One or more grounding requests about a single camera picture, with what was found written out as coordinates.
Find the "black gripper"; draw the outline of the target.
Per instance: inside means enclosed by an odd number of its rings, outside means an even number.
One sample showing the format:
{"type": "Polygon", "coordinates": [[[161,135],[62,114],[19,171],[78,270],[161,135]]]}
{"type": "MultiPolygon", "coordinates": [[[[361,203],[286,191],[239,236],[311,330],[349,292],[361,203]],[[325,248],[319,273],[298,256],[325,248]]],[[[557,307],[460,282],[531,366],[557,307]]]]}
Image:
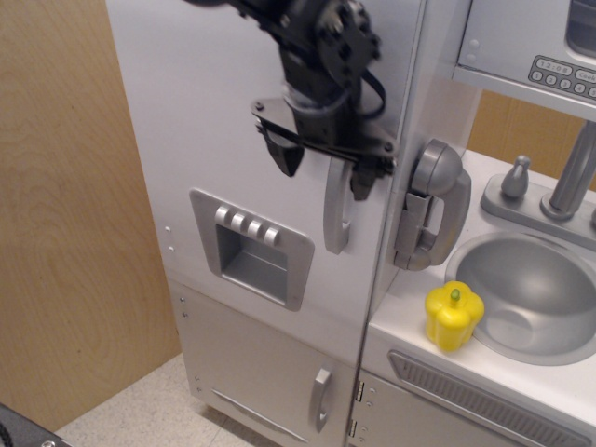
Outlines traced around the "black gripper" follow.
{"type": "Polygon", "coordinates": [[[366,200],[375,181],[390,175],[394,166],[390,135],[373,123],[384,110],[380,104],[362,112],[349,95],[327,106],[300,103],[291,96],[251,105],[257,129],[282,173],[293,177],[306,149],[351,162],[355,166],[349,183],[356,201],[366,200]]]}

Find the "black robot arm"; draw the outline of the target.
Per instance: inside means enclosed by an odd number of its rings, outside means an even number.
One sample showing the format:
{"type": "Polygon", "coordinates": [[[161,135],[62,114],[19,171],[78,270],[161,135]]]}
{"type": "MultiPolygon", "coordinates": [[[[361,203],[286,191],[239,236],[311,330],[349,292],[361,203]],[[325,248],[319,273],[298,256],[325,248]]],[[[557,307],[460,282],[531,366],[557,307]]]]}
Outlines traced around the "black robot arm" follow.
{"type": "Polygon", "coordinates": [[[351,163],[357,201],[393,171],[392,142],[372,121],[386,109],[386,90],[369,66],[381,41],[360,1],[233,1],[278,44],[285,80],[280,100],[252,112],[269,154],[287,176],[305,150],[351,163]]]}

